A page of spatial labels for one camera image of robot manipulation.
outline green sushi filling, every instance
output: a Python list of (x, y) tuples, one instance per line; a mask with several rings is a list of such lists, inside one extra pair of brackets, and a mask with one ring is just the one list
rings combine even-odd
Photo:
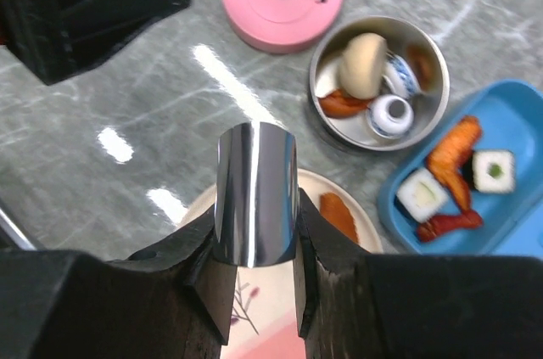
[(490, 164), (489, 175), (493, 177), (494, 179), (497, 179), (503, 175), (503, 170), (497, 164)]

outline blue tray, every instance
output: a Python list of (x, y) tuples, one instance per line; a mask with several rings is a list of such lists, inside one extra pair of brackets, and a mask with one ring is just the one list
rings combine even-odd
[[(516, 190), (507, 195), (472, 192), (472, 207), (483, 217), (484, 225), (476, 230), (456, 230), (423, 244), (414, 232), (417, 223), (400, 212), (395, 195), (464, 115), (477, 116), (483, 128), (475, 149), (508, 149), (515, 154)], [(505, 80), (464, 100), (384, 183), (378, 213), (401, 243), (420, 254), (543, 258), (543, 94), (522, 81)], [(450, 200), (440, 213), (457, 214), (459, 210)]]

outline red pepper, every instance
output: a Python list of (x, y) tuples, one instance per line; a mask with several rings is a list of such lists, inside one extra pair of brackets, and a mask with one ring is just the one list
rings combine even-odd
[(483, 226), (483, 218), (475, 210), (467, 210), (460, 215), (436, 215), (417, 227), (418, 239), (431, 242), (439, 236), (457, 229), (476, 229)]

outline gray marble surface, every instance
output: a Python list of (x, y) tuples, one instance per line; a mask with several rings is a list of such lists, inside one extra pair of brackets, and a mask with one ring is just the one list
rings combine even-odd
[[(368, 14), (432, 35), (450, 67), (450, 107), (504, 77), (543, 88), (543, 0), (345, 0), (339, 21)], [(171, 233), (215, 181), (218, 137), (265, 117), (295, 134), (299, 165), (348, 190), (398, 250), (374, 202), (406, 152), (343, 154), (318, 138), (304, 112), (310, 56), (248, 47), (221, 0), (193, 0), (106, 65), (52, 87), (1, 48), (0, 198), (49, 248), (125, 258)]]

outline beige toy food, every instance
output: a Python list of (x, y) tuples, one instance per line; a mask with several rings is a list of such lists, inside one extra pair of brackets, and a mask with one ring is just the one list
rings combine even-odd
[(387, 54), (387, 42), (377, 34), (353, 38), (341, 55), (339, 84), (353, 98), (379, 95)]

